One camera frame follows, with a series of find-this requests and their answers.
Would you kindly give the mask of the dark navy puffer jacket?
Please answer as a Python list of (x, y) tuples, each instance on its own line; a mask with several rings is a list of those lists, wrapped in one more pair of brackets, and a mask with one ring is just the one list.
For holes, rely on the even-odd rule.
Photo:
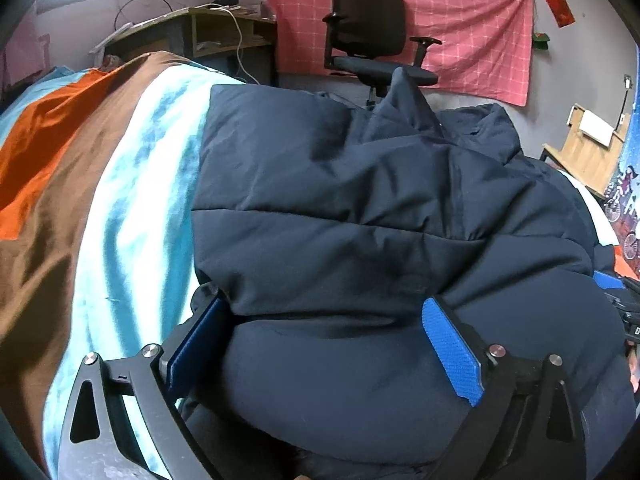
[(423, 479), (471, 411), (422, 325), (562, 358), (596, 478), (636, 419), (612, 268), (567, 177), (498, 105), (435, 112), (402, 70), (373, 110), (216, 86), (194, 268), (228, 298), (186, 426), (226, 479)]

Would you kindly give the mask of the colourful striped bed blanket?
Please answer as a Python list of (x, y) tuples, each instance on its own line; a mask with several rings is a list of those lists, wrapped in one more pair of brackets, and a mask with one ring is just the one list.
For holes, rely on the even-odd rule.
[(128, 358), (189, 313), (210, 92), (168, 52), (66, 67), (1, 116), (1, 474), (53, 479), (81, 360)]

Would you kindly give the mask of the bicycle print blue curtain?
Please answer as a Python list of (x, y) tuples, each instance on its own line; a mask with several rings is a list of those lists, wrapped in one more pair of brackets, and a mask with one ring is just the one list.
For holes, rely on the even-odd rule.
[(620, 273), (639, 277), (639, 75), (634, 84), (625, 141), (606, 188), (604, 212), (617, 236)]

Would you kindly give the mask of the small wooden chair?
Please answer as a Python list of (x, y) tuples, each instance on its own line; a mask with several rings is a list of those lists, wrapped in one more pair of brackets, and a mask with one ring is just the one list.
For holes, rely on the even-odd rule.
[(563, 147), (557, 150), (545, 143), (540, 160), (545, 162), (550, 159), (555, 166), (585, 185), (594, 196), (603, 198), (617, 168), (631, 114), (624, 113), (620, 116), (622, 122), (613, 131), (610, 143), (603, 145), (580, 128), (586, 111), (579, 104), (572, 106), (567, 118), (568, 131)]

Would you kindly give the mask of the pink hanging garment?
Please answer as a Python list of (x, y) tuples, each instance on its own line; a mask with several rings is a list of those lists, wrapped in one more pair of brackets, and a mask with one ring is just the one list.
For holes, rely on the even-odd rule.
[(1, 90), (49, 70), (43, 43), (36, 27), (36, 11), (31, 8), (1, 50)]

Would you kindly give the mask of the black office chair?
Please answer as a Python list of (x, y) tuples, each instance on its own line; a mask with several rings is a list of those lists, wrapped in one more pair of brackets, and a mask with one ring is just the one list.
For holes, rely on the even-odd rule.
[(410, 78), (424, 87), (438, 83), (438, 76), (424, 70), (422, 63), (428, 48), (440, 46), (442, 40), (408, 35), (404, 0), (332, 0), (332, 11), (322, 22), (326, 24), (323, 67), (354, 75), (367, 86), (369, 110), (386, 97), (393, 72), (401, 66), (391, 58), (402, 53), (407, 41), (416, 45), (413, 62), (402, 66)]

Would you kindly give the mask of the wooden desk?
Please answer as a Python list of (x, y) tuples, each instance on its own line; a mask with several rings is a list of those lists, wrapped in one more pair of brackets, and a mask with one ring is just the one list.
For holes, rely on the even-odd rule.
[(167, 51), (246, 82), (277, 87), (275, 21), (241, 8), (191, 6), (124, 25), (104, 41), (105, 55), (128, 62)]

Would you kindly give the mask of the pink checked wall cloth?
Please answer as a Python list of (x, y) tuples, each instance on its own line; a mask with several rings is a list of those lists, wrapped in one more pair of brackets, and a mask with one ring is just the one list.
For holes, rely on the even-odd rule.
[[(278, 63), (288, 74), (322, 75), (332, 0), (267, 0), (278, 23)], [(514, 106), (527, 102), (534, 0), (404, 0), (411, 36), (438, 39), (424, 67), (437, 89)]]

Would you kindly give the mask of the red paper wall square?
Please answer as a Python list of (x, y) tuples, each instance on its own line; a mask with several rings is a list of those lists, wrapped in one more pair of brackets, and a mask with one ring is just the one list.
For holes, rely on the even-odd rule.
[(575, 23), (575, 17), (566, 0), (544, 0), (559, 28)]

